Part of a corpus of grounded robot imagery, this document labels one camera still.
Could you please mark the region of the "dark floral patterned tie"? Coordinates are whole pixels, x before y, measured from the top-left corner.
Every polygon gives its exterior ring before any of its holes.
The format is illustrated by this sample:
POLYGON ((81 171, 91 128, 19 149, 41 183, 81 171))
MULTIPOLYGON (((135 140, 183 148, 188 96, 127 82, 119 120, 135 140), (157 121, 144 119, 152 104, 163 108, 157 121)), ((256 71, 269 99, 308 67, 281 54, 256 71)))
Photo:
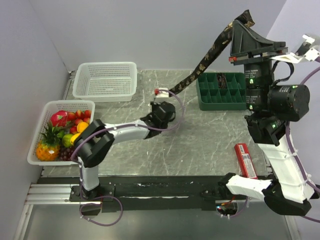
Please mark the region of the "dark floral patterned tie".
POLYGON ((197 80, 198 77, 201 76, 205 70, 219 57, 223 50, 232 41, 233 21, 234 20, 232 20, 218 35, 211 48, 208 50, 193 72, 169 90, 171 92, 169 97, 172 97, 173 94, 177 95, 186 89, 191 83, 197 80))

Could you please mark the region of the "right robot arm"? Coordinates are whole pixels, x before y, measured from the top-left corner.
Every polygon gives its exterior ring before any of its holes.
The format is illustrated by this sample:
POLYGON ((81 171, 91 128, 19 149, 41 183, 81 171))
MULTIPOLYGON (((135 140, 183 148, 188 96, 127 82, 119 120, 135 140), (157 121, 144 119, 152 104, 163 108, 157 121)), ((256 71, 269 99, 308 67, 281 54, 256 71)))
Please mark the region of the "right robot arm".
POLYGON ((226 174, 218 183, 223 199, 243 195, 263 200, 275 213, 305 216, 310 200, 319 197, 318 187, 307 175, 290 136, 290 122, 299 121, 308 111, 310 91, 304 83, 288 85, 286 79, 275 79, 281 62, 290 69, 303 61, 320 59, 319 43, 303 36, 295 52, 288 52, 283 41, 272 41, 250 29, 247 23, 232 23, 230 62, 242 65, 245 75, 245 102, 251 111, 245 120, 253 141, 268 158, 273 176, 267 180, 226 174))

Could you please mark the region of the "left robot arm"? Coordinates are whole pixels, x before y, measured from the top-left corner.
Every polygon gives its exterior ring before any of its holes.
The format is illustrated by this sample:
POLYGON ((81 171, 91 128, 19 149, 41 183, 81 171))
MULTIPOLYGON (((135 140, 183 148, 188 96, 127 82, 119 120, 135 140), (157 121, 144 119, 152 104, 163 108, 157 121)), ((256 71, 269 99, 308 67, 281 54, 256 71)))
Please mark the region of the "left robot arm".
POLYGON ((129 123, 104 124, 94 120, 74 141, 74 160, 80 169, 80 197, 93 201, 100 194, 99 164, 115 144, 145 140, 159 135, 176 117, 168 102, 152 103, 151 112, 129 123))

